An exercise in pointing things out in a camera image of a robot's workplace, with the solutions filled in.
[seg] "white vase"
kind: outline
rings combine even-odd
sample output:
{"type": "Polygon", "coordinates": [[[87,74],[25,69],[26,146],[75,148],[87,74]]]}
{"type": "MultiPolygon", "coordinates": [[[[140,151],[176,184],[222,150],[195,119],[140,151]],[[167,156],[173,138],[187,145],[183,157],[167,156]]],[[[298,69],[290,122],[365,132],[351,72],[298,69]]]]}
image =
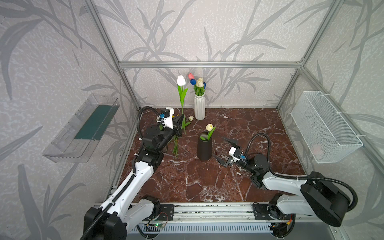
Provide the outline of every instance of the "white vase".
{"type": "Polygon", "coordinates": [[[202,96],[195,94],[195,118],[203,120],[205,118],[205,93],[202,96]]]}

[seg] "vase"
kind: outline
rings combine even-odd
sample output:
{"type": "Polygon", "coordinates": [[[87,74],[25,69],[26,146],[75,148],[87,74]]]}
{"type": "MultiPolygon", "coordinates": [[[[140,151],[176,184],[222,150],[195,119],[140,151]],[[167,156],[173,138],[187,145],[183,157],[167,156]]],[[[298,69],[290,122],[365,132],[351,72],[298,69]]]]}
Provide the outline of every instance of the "vase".
{"type": "Polygon", "coordinates": [[[201,140],[200,136],[207,139],[208,132],[202,132],[197,137],[197,157],[202,161],[208,161],[212,157],[212,136],[208,141],[201,140]]]}
{"type": "Polygon", "coordinates": [[[195,94],[195,118],[203,120],[205,118],[205,93],[202,96],[195,94]]]}

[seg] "leaf pattern wallpaper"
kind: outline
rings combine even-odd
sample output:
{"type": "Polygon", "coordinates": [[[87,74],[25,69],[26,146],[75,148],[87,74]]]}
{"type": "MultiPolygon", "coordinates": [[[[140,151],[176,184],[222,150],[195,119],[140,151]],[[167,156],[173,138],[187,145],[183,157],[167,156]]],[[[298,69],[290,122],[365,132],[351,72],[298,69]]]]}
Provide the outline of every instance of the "leaf pattern wallpaper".
{"type": "MultiPolygon", "coordinates": [[[[305,66],[383,153],[384,1],[345,1],[305,66]]],[[[351,240],[384,234],[384,177],[361,149],[332,164],[317,164],[290,113],[303,91],[299,77],[280,114],[307,172],[316,170],[351,184],[359,195],[343,226],[351,240]]]]}
{"type": "MultiPolygon", "coordinates": [[[[120,61],[299,61],[331,3],[94,2],[120,61]]],[[[208,84],[208,107],[272,108],[294,69],[125,69],[140,104],[157,107],[178,105],[176,76],[189,72],[208,84]]],[[[191,92],[187,107],[193,106],[191,92]]]]}
{"type": "Polygon", "coordinates": [[[104,200],[135,108],[82,1],[0,1],[0,239],[82,235],[104,200]],[[89,94],[120,107],[87,163],[42,156],[89,94]]]}

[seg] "red marble tabletop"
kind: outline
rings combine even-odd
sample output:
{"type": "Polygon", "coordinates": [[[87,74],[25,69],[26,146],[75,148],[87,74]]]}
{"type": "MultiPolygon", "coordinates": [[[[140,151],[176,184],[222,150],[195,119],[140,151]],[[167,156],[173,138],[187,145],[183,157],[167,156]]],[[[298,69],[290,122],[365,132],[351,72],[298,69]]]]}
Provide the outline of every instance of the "red marble tabletop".
{"type": "MultiPolygon", "coordinates": [[[[194,115],[193,109],[184,109],[187,117],[194,115]]],[[[155,114],[144,113],[141,127],[153,125],[155,114]]],[[[278,191],[261,190],[252,185],[250,173],[237,165],[221,166],[214,157],[203,162],[196,156],[198,134],[212,123],[216,130],[212,135],[213,154],[227,159],[230,145],[222,137],[238,139],[238,145],[245,151],[251,137],[267,133],[271,139],[271,166],[275,172],[304,174],[292,143],[284,129],[279,114],[274,108],[207,108],[205,119],[193,120],[186,127],[187,134],[179,138],[178,155],[172,155],[174,143],[168,145],[163,161],[153,176],[144,184],[134,202],[144,195],[151,195],[160,202],[268,202],[278,191]]],[[[131,171],[131,161],[138,151],[140,141],[135,137],[124,167],[120,183],[131,171]]],[[[257,137],[250,153],[266,155],[267,143],[257,137]]]]}

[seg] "black vase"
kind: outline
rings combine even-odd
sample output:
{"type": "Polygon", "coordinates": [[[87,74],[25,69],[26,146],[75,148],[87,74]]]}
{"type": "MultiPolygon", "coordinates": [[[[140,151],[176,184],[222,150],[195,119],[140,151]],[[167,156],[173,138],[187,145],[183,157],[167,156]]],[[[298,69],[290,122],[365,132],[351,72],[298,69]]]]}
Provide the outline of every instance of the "black vase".
{"type": "Polygon", "coordinates": [[[197,140],[197,157],[202,161],[208,161],[212,157],[212,136],[208,141],[201,140],[200,136],[207,139],[207,132],[202,132],[197,140]]]}

